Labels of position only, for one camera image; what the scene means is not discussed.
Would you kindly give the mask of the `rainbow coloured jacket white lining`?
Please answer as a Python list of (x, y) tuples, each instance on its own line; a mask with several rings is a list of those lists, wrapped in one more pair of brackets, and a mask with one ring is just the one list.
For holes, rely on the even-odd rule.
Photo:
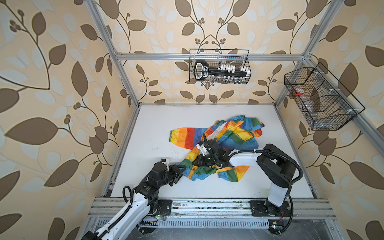
[(244, 115), (228, 120), (217, 120), (209, 128), (178, 128), (172, 130), (169, 141), (174, 145), (191, 152), (180, 163), (186, 167), (183, 175), (188, 179), (204, 180), (208, 176), (218, 174), (218, 177), (237, 183), (245, 175), (249, 167), (197, 167), (193, 165), (201, 151), (197, 144), (204, 139), (215, 141), (225, 150), (254, 150), (259, 148), (257, 138), (265, 125), (258, 118), (248, 118)]

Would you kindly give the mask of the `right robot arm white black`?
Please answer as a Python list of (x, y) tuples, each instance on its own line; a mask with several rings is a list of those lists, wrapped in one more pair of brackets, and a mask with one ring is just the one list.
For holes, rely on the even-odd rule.
[(209, 140), (199, 142), (197, 148), (201, 153), (193, 161), (195, 167), (260, 167), (271, 181), (264, 207), (270, 216), (283, 211), (283, 203), (290, 198), (293, 184), (304, 175), (298, 163), (273, 144), (261, 150), (226, 150)]

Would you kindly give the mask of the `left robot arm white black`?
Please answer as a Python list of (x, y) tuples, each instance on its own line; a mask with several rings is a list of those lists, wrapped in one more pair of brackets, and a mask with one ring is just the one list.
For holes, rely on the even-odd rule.
[(125, 240), (141, 220), (157, 212), (160, 188), (175, 185), (186, 169), (182, 165), (155, 163), (139, 185), (130, 191), (130, 198), (124, 198), (126, 205), (99, 230), (86, 232), (82, 239)]

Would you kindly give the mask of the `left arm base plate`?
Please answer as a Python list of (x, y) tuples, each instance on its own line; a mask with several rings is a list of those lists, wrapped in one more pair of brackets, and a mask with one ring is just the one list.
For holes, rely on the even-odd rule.
[(150, 206), (149, 216), (160, 218), (169, 215), (172, 210), (172, 200), (160, 199), (154, 201)]

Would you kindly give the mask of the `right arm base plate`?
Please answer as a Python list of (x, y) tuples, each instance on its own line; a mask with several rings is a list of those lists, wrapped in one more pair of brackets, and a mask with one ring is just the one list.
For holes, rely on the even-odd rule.
[(268, 200), (253, 200), (249, 203), (253, 217), (289, 217), (292, 213), (292, 207), (288, 201), (284, 201), (280, 207)]

